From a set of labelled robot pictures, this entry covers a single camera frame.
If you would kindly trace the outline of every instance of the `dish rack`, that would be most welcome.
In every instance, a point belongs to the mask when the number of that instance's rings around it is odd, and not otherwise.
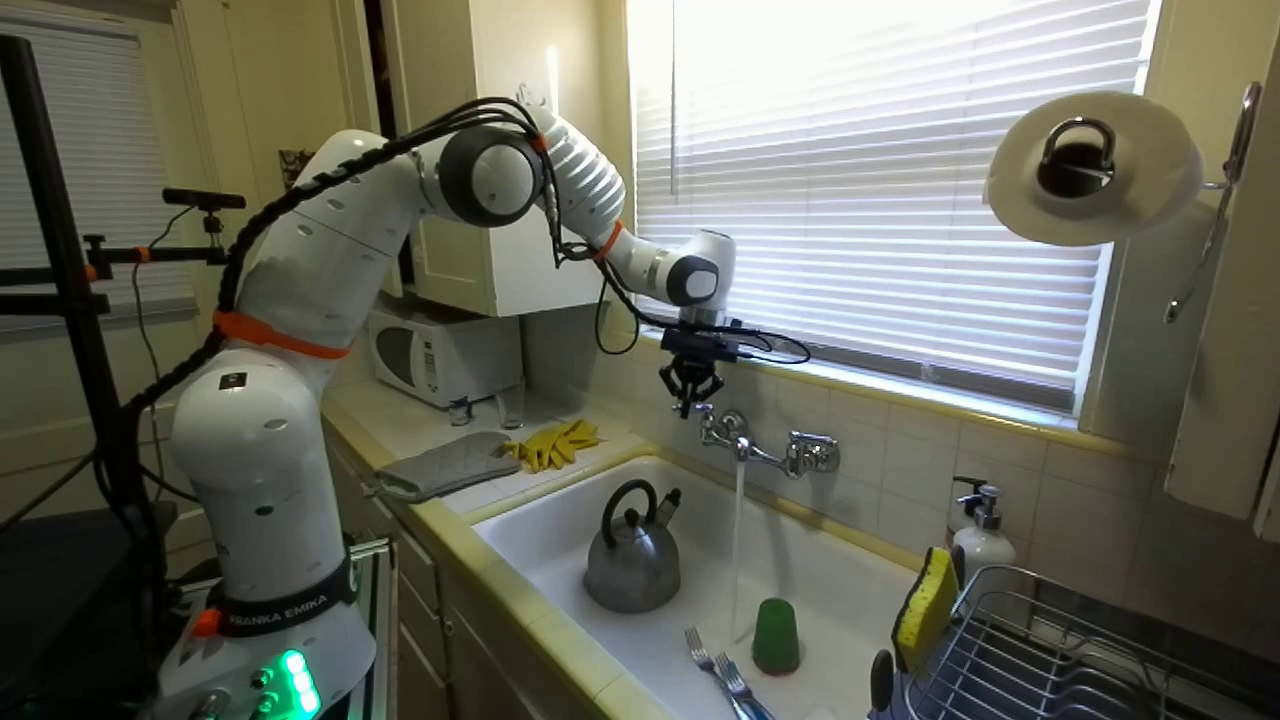
[[[1280,667],[1024,567],[978,573],[901,720],[1275,720]]]

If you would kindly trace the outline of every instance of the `spray bottle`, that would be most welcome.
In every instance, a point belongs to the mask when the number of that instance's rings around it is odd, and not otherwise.
[[[954,535],[954,548],[962,553],[962,578],[972,580],[979,567],[1013,567],[1015,548],[1000,531],[998,485],[978,478],[954,479],[968,485],[962,497],[966,529]]]

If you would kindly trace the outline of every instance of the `sink basin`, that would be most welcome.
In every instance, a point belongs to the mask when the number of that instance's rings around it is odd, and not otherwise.
[[[686,493],[669,524],[679,545],[686,585],[665,609],[626,617],[584,593],[584,567],[607,497],[638,478],[651,479],[657,493]],[[669,718],[728,718],[718,683],[687,661],[686,629],[701,629],[714,651],[728,651],[774,718],[866,718],[871,707],[869,667],[889,648],[914,573],[752,501],[740,509],[731,567],[731,515],[737,501],[723,485],[639,457],[490,515],[478,531],[669,705]],[[798,603],[801,667],[793,675],[763,675],[752,664],[752,626],[767,597]]]

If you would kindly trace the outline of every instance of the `white blinds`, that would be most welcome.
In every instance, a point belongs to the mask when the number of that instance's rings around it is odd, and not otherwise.
[[[108,237],[114,250],[152,240],[172,208],[159,205],[166,159],[159,134],[144,86],[141,46],[134,35],[0,21],[4,35],[34,41],[42,88],[73,194],[75,232]],[[48,270],[27,170],[0,88],[0,270]],[[141,271],[144,300],[192,297],[192,271],[181,266],[148,266]],[[134,308],[127,270],[117,270],[108,294],[114,314]],[[0,334],[34,329],[34,322],[0,318]]]
[[[633,0],[638,223],[737,237],[731,314],[919,381],[1071,404],[1109,252],[983,208],[1015,116],[1136,92],[1149,0]]]

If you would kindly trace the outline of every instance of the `yellow object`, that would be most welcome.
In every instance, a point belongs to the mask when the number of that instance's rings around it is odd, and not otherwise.
[[[891,626],[891,648],[904,673],[927,667],[932,648],[949,629],[958,597],[958,557],[949,548],[927,548],[924,567]]]
[[[599,432],[588,419],[567,419],[510,444],[510,451],[523,465],[523,474],[565,469],[581,447],[596,447]]]

